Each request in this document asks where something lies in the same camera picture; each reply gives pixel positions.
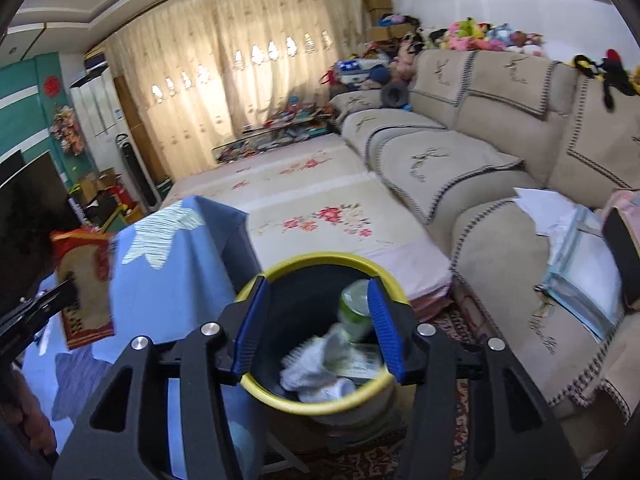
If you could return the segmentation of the person's left hand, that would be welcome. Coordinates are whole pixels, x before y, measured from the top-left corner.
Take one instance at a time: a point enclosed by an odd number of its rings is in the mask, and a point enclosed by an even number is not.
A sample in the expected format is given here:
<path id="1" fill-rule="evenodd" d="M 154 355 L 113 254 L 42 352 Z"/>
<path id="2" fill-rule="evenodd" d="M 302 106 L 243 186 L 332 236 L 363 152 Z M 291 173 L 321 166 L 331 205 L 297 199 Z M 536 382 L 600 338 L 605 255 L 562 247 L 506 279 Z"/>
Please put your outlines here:
<path id="1" fill-rule="evenodd" d="M 29 445 L 33 451 L 50 455 L 56 451 L 55 431 L 43 413 L 38 398 L 32 393 L 24 375 L 12 367 L 10 389 L 14 395 L 11 404 L 1 405 L 1 418 L 8 424 L 23 424 Z"/>

